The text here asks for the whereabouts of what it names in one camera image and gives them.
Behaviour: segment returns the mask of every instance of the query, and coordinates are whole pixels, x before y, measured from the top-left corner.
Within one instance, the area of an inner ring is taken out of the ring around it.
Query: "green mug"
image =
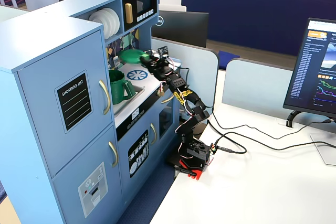
[[[125,81],[125,75],[119,70],[109,70],[113,104],[121,103],[135,96],[135,90],[130,81]]]

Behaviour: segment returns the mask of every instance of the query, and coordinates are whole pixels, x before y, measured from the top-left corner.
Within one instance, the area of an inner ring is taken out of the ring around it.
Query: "white plate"
[[[102,9],[100,10],[100,12],[106,14],[107,18],[108,18],[108,21],[110,23],[110,26],[111,26],[111,33],[110,33],[110,36],[113,36],[114,35],[114,30],[115,30],[115,26],[116,26],[116,22],[114,21],[114,18],[113,16],[106,10]]]
[[[107,34],[104,32],[104,37],[105,39],[111,37],[111,34],[114,31],[114,24],[110,22],[109,14],[105,10],[99,10],[97,11],[99,13],[100,20],[106,23],[106,28],[107,28]]]
[[[120,28],[120,20],[119,20],[118,14],[110,8],[104,8],[103,10],[106,10],[107,12],[109,12],[113,16],[114,22],[116,24],[114,34],[116,34],[119,31],[119,28]]]
[[[105,20],[104,17],[98,12],[92,13],[89,17],[89,21],[98,22],[104,25],[104,38],[107,39],[110,37],[110,24],[108,20]]]

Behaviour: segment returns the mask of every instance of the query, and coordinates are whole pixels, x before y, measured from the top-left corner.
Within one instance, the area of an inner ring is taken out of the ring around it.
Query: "shopping list sign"
[[[85,73],[58,89],[57,95],[67,131],[92,111]]]

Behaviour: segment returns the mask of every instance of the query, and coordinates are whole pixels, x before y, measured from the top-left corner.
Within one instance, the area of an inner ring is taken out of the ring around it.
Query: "oven door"
[[[157,0],[122,0],[125,31],[158,11]]]

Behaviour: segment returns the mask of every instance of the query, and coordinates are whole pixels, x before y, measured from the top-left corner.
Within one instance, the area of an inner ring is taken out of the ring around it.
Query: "blue wall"
[[[298,55],[309,17],[336,19],[336,0],[182,0],[209,12],[208,38]]]

